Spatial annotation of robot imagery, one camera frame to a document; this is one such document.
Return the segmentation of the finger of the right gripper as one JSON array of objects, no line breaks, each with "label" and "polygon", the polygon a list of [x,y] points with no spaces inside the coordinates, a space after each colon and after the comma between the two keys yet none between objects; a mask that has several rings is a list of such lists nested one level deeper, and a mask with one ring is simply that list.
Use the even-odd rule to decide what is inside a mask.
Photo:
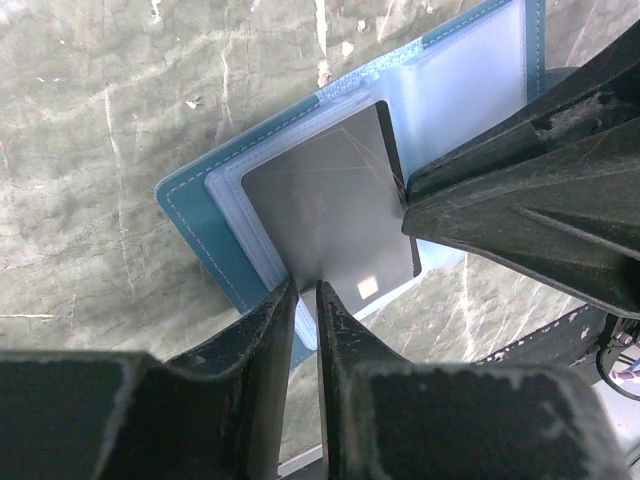
[{"label": "finger of the right gripper", "polygon": [[639,121],[411,202],[405,234],[639,315]]},{"label": "finger of the right gripper", "polygon": [[417,200],[470,178],[550,153],[639,116],[639,46],[612,45],[580,68],[546,74],[525,108],[412,175]]}]

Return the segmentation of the blue card holder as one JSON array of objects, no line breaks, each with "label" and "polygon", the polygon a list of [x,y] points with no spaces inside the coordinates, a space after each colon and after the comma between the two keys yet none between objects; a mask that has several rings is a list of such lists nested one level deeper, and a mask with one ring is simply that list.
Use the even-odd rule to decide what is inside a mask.
[{"label": "blue card holder", "polygon": [[[384,101],[406,189],[413,173],[545,91],[545,20],[542,1],[481,2],[166,177],[156,199],[231,303],[246,314],[292,278],[243,190],[245,173]],[[414,240],[421,273],[353,314],[357,319],[385,307],[428,272],[463,258],[460,250]],[[293,365],[316,350],[315,316],[300,294]]]}]

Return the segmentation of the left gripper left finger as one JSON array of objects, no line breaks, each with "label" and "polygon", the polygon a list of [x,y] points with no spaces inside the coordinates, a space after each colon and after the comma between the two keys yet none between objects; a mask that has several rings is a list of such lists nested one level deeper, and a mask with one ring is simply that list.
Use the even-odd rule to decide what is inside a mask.
[{"label": "left gripper left finger", "polygon": [[3,351],[2,477],[275,478],[297,302],[285,282],[168,362]]}]

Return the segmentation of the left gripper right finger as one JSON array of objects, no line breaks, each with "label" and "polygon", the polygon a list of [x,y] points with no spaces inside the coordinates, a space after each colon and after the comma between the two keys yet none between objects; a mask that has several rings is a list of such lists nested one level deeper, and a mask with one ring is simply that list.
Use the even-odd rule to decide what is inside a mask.
[{"label": "left gripper right finger", "polygon": [[617,317],[585,306],[483,360],[418,364],[316,287],[330,479],[621,479],[588,373]]}]

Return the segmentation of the grey card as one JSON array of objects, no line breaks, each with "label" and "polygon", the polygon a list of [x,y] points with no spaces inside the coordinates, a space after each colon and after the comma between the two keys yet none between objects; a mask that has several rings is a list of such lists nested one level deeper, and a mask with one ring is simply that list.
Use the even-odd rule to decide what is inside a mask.
[{"label": "grey card", "polygon": [[332,285],[351,314],[422,271],[389,108],[378,101],[245,173],[241,185],[309,312]]}]

